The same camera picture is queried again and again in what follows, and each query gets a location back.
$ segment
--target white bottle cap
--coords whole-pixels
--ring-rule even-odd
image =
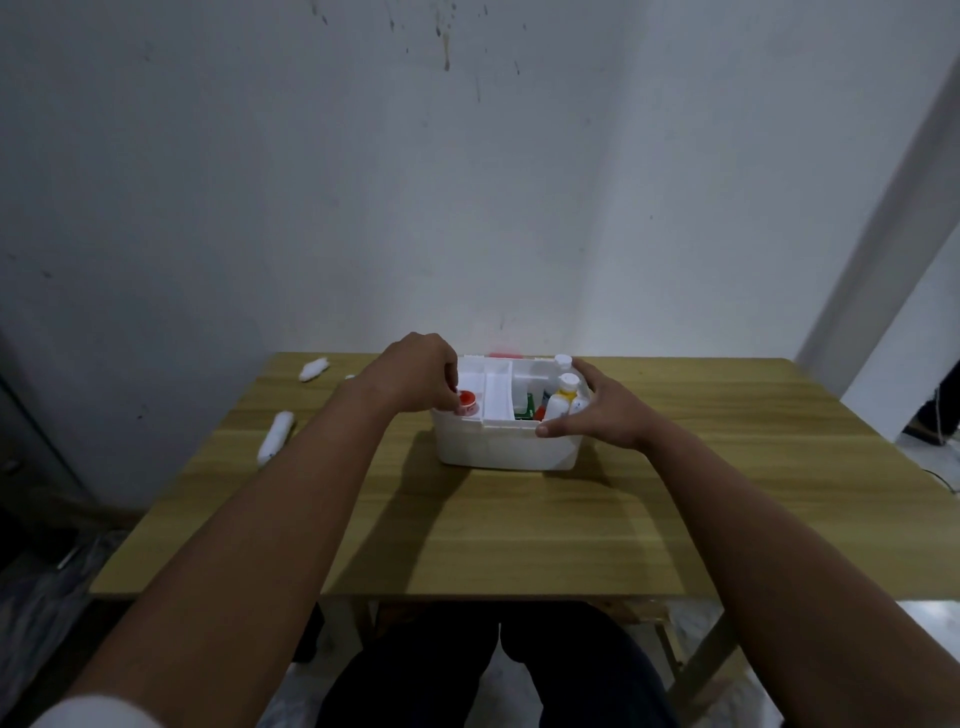
[[[572,372],[560,375],[561,392],[576,392],[578,386],[580,386],[580,378]]]

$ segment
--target white sleeve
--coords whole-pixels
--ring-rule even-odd
[[[105,695],[80,695],[58,703],[31,728],[162,728],[135,705]]]

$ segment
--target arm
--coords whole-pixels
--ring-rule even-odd
[[[324,408],[157,575],[70,694],[164,725],[254,725],[290,664],[397,412],[454,409],[456,353],[410,334]]]
[[[960,664],[880,587],[697,437],[577,360],[593,404],[537,434],[638,449],[684,519],[744,653],[797,725],[956,725]]]

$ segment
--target white plastic box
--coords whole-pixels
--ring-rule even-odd
[[[553,359],[501,359],[461,356],[457,362],[460,389],[477,397],[477,411],[460,417],[431,411],[437,431],[437,456],[447,465],[513,471],[566,471],[577,462],[581,436],[539,438],[539,422],[517,420],[514,397],[531,393],[535,408],[543,390],[556,392],[561,368]],[[589,397],[580,377],[578,394]]]

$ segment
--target forearm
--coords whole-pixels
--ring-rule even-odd
[[[392,415],[362,382],[342,385],[170,561],[71,692],[125,698],[167,725],[254,724]]]
[[[960,667],[865,574],[699,439],[661,422],[644,448],[788,717],[958,717]]]

